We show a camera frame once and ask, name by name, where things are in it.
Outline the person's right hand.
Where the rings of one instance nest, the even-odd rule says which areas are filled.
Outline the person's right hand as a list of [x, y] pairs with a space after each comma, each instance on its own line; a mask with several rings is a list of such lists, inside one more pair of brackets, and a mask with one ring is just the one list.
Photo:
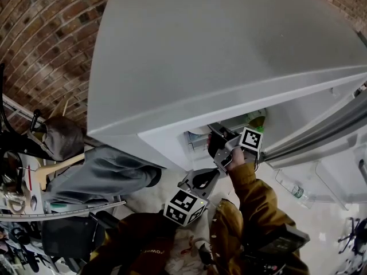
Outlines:
[[245, 164], [245, 157], [241, 147], [235, 147], [232, 150], [231, 155], [232, 161], [226, 166], [227, 171], [232, 171]]

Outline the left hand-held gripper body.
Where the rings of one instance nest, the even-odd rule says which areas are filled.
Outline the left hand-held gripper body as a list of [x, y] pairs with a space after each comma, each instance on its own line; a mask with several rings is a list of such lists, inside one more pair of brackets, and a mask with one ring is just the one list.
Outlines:
[[163, 215], [180, 226], [198, 219], [207, 208], [219, 177], [216, 168], [189, 172], [165, 202]]

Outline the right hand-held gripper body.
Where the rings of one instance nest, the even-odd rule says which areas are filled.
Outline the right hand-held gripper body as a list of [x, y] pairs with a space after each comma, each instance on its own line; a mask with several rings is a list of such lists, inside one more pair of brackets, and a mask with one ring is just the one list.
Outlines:
[[260, 151], [263, 143], [263, 134], [254, 129], [245, 127], [238, 138], [232, 139], [227, 143], [221, 142], [221, 136], [211, 133], [208, 153], [213, 158], [217, 167], [228, 173], [226, 166], [232, 161], [231, 152], [235, 147], [241, 147], [245, 161], [253, 163], [257, 169]]

